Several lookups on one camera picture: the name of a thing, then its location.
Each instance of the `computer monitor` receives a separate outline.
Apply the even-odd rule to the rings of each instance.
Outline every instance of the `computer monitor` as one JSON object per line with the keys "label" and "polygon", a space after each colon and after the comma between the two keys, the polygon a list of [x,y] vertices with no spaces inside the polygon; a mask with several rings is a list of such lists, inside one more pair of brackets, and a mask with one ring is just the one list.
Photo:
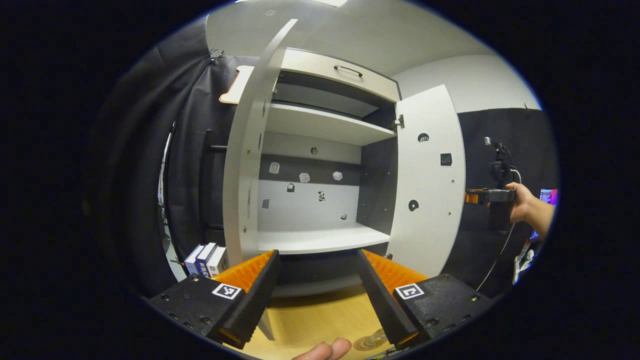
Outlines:
{"label": "computer monitor", "polygon": [[[551,204],[553,206],[557,206],[558,203],[558,189],[551,188],[542,188],[540,189],[540,200],[546,202],[547,204]],[[533,231],[531,234],[531,240],[536,239],[540,236],[537,231]]]}

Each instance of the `wooden floor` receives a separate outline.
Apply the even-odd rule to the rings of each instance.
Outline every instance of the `wooden floor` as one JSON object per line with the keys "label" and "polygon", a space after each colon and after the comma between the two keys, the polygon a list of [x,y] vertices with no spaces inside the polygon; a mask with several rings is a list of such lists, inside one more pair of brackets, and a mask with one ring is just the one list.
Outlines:
{"label": "wooden floor", "polygon": [[[292,359],[324,341],[346,338],[352,344],[382,326],[362,286],[333,293],[273,299],[267,307],[275,341],[256,328],[242,353],[265,360]],[[392,347],[385,342],[369,351],[351,350],[343,360],[365,359]]]}

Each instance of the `stacked books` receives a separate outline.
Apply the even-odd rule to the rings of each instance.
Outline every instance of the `stacked books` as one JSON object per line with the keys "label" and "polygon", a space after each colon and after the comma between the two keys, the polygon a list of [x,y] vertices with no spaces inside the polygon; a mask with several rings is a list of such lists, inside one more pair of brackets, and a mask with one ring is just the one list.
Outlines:
{"label": "stacked books", "polygon": [[199,245],[184,261],[190,275],[213,277],[229,267],[227,248],[216,243]]}

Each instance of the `open cabinet door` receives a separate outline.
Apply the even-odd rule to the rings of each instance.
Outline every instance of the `open cabinet door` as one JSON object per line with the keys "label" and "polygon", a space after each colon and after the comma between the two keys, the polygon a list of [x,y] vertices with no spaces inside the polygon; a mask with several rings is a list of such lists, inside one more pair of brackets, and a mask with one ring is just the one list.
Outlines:
{"label": "open cabinet door", "polygon": [[232,123],[223,178],[222,214],[229,265],[258,255],[258,174],[271,96],[287,48],[291,19],[260,56],[246,83]]}
{"label": "open cabinet door", "polygon": [[396,211],[388,245],[393,261],[437,276],[453,247],[465,194],[465,149],[444,85],[396,104]]}

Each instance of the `hand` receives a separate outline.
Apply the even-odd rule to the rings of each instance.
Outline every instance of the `hand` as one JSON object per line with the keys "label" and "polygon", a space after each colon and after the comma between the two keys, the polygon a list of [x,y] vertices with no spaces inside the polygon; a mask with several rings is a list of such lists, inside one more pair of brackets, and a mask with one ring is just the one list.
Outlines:
{"label": "hand", "polygon": [[511,208],[511,223],[528,222],[531,201],[536,198],[523,184],[510,183],[506,185],[506,188],[516,190],[516,201]]}
{"label": "hand", "polygon": [[294,357],[292,360],[338,360],[351,350],[351,342],[337,338],[331,346],[322,342],[313,349]]}

